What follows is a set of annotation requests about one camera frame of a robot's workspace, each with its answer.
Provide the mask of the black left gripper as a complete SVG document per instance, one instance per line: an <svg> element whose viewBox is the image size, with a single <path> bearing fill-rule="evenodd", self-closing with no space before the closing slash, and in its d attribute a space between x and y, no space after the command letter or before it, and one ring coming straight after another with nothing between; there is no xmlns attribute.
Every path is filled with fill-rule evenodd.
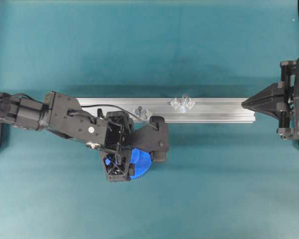
<svg viewBox="0 0 299 239"><path fill-rule="evenodd" d="M127 146L127 136L133 131L133 123L130 116L124 111L108 112L105 117L108 127L106 131L105 144L99 151L102 160L107 154L123 155L124 150L131 150ZM135 164L129 164L129 176L135 175Z"/></svg>

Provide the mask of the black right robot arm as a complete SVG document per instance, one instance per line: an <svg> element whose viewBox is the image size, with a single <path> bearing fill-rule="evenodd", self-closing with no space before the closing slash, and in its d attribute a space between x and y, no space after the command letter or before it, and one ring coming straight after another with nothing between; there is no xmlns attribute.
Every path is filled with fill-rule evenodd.
<svg viewBox="0 0 299 239"><path fill-rule="evenodd" d="M299 58L281 62L280 68L279 82L247 98L241 106L277 119L277 134L284 140L299 141Z"/></svg>

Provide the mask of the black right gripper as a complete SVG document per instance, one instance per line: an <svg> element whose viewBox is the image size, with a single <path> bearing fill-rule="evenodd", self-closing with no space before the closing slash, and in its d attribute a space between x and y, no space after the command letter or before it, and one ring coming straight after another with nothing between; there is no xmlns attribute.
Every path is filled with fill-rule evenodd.
<svg viewBox="0 0 299 239"><path fill-rule="evenodd" d="M299 140L299 58L280 64L281 81L273 83L241 103L244 109L279 119L278 135L284 140ZM277 104L279 114L273 109L254 106L277 97L284 91L283 103Z"/></svg>

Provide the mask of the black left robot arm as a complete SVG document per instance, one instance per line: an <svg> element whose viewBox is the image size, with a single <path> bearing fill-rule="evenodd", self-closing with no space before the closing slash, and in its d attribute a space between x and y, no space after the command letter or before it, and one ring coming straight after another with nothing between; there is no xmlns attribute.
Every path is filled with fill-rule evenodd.
<svg viewBox="0 0 299 239"><path fill-rule="evenodd" d="M39 102L24 93L0 92L0 123L35 131L44 129L99 151L110 182L130 181L135 174L132 149L126 146L133 121L124 111L105 114L98 107L94 116L76 98L61 93L50 92L44 102Z"/></svg>

